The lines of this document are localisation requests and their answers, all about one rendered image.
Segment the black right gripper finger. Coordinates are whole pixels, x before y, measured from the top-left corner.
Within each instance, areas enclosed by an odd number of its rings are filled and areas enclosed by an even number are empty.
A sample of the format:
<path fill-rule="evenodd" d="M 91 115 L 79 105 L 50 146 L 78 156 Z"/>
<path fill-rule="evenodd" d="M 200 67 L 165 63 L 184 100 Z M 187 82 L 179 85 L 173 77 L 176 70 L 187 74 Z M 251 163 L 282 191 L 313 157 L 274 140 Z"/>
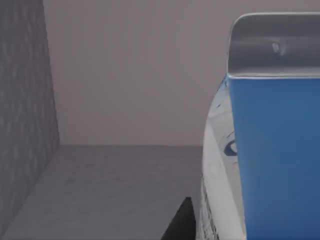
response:
<path fill-rule="evenodd" d="M 186 197 L 160 240 L 196 240 L 196 216 L 191 197 Z"/>

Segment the blue and white can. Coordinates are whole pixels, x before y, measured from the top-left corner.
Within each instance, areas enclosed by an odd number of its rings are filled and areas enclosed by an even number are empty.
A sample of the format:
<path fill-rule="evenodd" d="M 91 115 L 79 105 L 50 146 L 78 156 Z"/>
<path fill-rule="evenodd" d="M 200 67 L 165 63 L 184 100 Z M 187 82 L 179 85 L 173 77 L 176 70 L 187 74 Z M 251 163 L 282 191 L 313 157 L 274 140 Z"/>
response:
<path fill-rule="evenodd" d="M 320 240 L 320 11 L 232 24 L 204 128 L 197 240 Z"/>

